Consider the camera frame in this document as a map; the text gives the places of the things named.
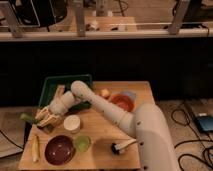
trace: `bowl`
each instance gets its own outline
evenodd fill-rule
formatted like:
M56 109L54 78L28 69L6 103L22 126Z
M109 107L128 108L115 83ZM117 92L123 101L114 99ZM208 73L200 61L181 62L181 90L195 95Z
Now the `bowl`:
M52 138L45 148L45 158L53 165L62 165L72 159L75 148L71 138L59 135Z
M132 99L124 94L115 94L109 101L128 112L131 112L134 108L134 102Z

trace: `black cable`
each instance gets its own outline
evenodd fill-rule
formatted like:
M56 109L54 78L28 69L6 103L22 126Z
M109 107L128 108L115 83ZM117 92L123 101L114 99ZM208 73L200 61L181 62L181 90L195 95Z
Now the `black cable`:
M178 120L175 119L174 114L175 114L176 112L178 112L178 111L181 112L182 114L184 114L185 121L186 121L185 123L182 123L182 122L180 122L180 121L178 121ZM194 130L194 128L192 128L192 126L190 125L190 124L191 124L190 118L189 118L188 114L185 112L184 109L179 108L179 109L173 110L173 111L172 111L172 114L171 114L171 118L172 118L172 120L173 120L175 123L177 123L177 124L179 124L179 125L188 126L188 127L191 129L191 131L195 134L195 136L200 140L199 135L198 135L197 132Z
M2 130L0 130L0 133L7 139L7 141L9 141L11 144L15 145L16 147L20 148L20 149L24 149L23 147L17 145L15 142L13 142Z
M120 11L113 11L113 13L121 13L121 15L125 17L124 12L129 8L129 4L122 0L114 0L114 1L117 1L119 3Z
M206 139L200 139L200 140L186 140L186 141L181 141L179 143L177 143L175 145L175 148L177 148L178 146L182 145L182 144L187 144L187 143L192 143L192 142L213 142L212 140L206 140Z
M182 167L181 165L181 159L183 157L191 157L191 158L194 158L198 161L200 161L201 163L203 163L204 165L206 165L207 167L213 169L213 161L212 161L212 156L213 154L211 153L211 150L213 150L213 146L210 146L210 147L206 147L203 142L210 142L210 143L213 143L213 140L211 138L211 136L207 133L206 135L208 136L209 140L206 140L206 139L200 139L200 136L198 135L198 133L196 132L196 130L190 125L191 124L191 121L190 121L190 118L189 118L189 115L188 113L185 112L184 109L180 108L180 106L182 105L183 103L181 103L179 105L178 108L176 108L175 110L172 111L171 113L171 118L172 120L181 125L181 126L188 126L191 131L195 134L195 136L197 137L197 140L186 140L186 141L182 141L182 142L179 142L178 144L175 145L174 148L177 148L178 146L182 145L182 144L185 144L185 143L193 143L193 142L200 142L202 144L202 146L204 147L204 150L202 152L202 157L203 159L197 157L196 155L193 155L193 154L190 154L190 153L184 153L182 155L180 155L178 157L178 163L179 163L179 166L180 166L180 169L182 171L184 171L184 168ZM176 112L181 112L182 114L184 114L184 118L185 118L185 121L184 122L180 122L178 121L176 118L175 118L175 113Z
M180 155L180 156L178 157L178 163L179 163L180 169L181 169L182 171L184 171L184 168L183 168L182 165L181 165L181 159L182 159L183 157L186 157L186 156L192 157L192 158L194 158L194 159L197 159L197 160L200 161L201 163L203 163L203 164L205 164L206 166L208 166L209 168L213 169L213 166L212 166L212 165L210 165L210 164L207 163L206 161L202 160L201 158L199 158L199 157L197 157L197 156L195 156L195 155L193 155L193 154L185 153L185 154L182 154L182 155Z

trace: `green plastic container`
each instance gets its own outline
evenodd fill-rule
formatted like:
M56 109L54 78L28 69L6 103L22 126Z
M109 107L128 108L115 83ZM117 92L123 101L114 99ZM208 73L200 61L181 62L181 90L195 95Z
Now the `green plastic container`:
M39 108L43 108L50 104L58 85L65 85L65 91L67 91L70 90L71 84L76 80L85 82L92 89L92 76L89 74L47 77L44 81L41 97L39 100ZM70 110L86 109L90 108L90 106L91 105L89 102L83 102L73 106Z

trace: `wooden table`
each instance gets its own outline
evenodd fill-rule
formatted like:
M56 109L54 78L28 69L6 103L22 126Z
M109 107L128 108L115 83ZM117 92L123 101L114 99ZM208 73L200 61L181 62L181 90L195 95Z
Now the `wooden table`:
M148 82L94 82L94 91L100 92L107 88L112 93L118 93L122 90L129 90L137 94L135 108L143 102L154 103L152 91ZM121 142L130 137L119 128L105 119L93 107L82 110L78 113L82 121L82 128L79 133L71 134L63 128L63 125L54 129L51 134L45 134L43 131L33 126L24 149L20 170L77 170L77 169L138 169L140 160L137 144L133 144L126 149L122 155L115 155L111 152L110 146L113 142ZM41 158L38 163L32 162L31 143L32 137L37 134L40 139ZM48 141L57 135L67 135L74 139L79 134L88 135L91 138L91 146L84 153L76 153L67 164L54 166L49 164L44 151Z
M134 17L85 17L85 25L90 24L94 20L99 24L99 31L109 32L119 24L124 24L127 28L126 31L137 31ZM73 17L69 31L77 31L75 17Z

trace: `dark red bowl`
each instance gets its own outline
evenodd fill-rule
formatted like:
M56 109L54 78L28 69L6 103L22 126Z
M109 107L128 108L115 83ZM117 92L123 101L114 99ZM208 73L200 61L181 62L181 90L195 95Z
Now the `dark red bowl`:
M75 148L71 138L59 135L51 139L45 148L45 158L53 165L65 164L72 159Z

